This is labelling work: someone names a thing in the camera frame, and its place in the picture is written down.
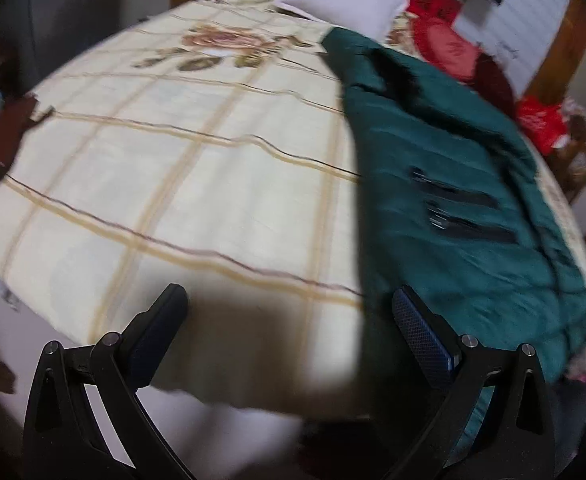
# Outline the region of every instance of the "black zipper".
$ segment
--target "black zipper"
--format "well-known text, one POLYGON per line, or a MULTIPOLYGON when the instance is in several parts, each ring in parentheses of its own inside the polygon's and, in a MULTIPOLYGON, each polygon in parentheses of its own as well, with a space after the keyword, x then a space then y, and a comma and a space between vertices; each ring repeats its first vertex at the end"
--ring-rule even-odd
POLYGON ((440 198, 447 198, 454 202, 485 205, 493 209, 500 208, 497 200, 489 194, 481 191, 466 191, 453 187, 450 184, 445 184, 444 182, 432 180, 420 168, 411 168, 411 178, 428 194, 439 196, 440 198))
POLYGON ((452 216, 439 208, 435 202, 427 202, 429 221, 431 225, 445 234, 454 238, 473 238, 476 240, 489 240, 505 244, 515 244, 518 238, 515 232, 497 225, 482 225, 452 216))

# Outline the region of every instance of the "bedspread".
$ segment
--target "bedspread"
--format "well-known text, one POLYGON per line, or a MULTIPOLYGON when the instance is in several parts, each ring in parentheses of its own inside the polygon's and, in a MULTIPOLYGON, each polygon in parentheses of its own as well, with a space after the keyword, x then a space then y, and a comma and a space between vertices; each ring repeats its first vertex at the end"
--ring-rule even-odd
MULTIPOLYGON (((390 44, 407 52, 409 19, 396 25, 390 44)), ((191 312, 157 386, 361 413, 358 175, 319 45, 329 28, 189 3, 49 76, 35 93, 54 116, 0 183, 0 279, 80 344, 179 283, 191 312)), ((543 162, 538 180, 586 278, 543 162)))

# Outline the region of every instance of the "blue textured gripper pad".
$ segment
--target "blue textured gripper pad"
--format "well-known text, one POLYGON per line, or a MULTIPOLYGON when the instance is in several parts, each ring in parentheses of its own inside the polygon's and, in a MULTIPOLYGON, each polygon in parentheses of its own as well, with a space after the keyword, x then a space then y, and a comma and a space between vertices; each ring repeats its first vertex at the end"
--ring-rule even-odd
POLYGON ((453 382, 453 358, 403 290, 395 291, 391 304, 395 323, 426 380, 432 388, 447 389, 453 382))

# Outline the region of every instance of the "screw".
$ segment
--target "screw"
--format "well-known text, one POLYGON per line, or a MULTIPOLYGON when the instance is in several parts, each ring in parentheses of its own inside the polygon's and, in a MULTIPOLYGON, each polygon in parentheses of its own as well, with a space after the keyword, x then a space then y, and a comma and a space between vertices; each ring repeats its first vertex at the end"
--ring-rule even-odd
POLYGON ((119 339, 120 334, 118 334, 117 332, 109 332, 102 336, 102 339, 100 339, 100 343, 102 343, 105 346, 113 346, 118 342, 119 339))
POLYGON ((533 345, 524 343, 522 345, 522 352, 524 352, 527 356, 532 357, 535 355, 535 348, 533 348, 533 345))
POLYGON ((44 345, 44 353, 51 355, 52 353, 55 353, 58 348, 60 348, 60 343, 57 341, 49 341, 44 345))
POLYGON ((462 336, 462 343, 464 346, 468 346, 468 348, 475 348, 479 341, 474 335, 465 334, 462 336))

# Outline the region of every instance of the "red cushion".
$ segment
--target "red cushion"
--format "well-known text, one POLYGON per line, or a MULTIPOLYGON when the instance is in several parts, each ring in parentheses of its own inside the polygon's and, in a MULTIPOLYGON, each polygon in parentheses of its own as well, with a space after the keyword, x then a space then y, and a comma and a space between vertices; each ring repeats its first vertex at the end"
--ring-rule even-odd
POLYGON ((440 18, 414 20, 413 35, 426 61, 458 81, 473 79, 480 49, 462 38, 447 22, 440 18))

